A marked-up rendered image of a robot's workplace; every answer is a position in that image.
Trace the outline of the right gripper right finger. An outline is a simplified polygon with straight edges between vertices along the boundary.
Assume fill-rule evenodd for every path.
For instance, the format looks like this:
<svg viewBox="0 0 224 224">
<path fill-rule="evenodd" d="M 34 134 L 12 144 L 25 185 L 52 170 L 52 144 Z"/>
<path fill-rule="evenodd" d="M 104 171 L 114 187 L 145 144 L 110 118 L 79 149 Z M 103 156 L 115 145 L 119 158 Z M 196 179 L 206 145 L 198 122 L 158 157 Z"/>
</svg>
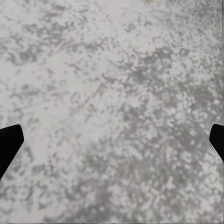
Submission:
<svg viewBox="0 0 224 224">
<path fill-rule="evenodd" d="M 224 126 L 214 124 L 210 132 L 209 140 L 224 162 Z"/>
</svg>

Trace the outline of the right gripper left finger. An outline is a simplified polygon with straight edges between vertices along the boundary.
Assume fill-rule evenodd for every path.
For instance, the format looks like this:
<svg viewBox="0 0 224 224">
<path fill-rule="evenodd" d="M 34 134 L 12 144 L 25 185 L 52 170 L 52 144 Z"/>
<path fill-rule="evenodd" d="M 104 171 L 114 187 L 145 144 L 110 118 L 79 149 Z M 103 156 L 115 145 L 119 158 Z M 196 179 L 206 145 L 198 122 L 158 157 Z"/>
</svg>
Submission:
<svg viewBox="0 0 224 224">
<path fill-rule="evenodd" d="M 0 129 L 0 180 L 24 142 L 21 125 Z"/>
</svg>

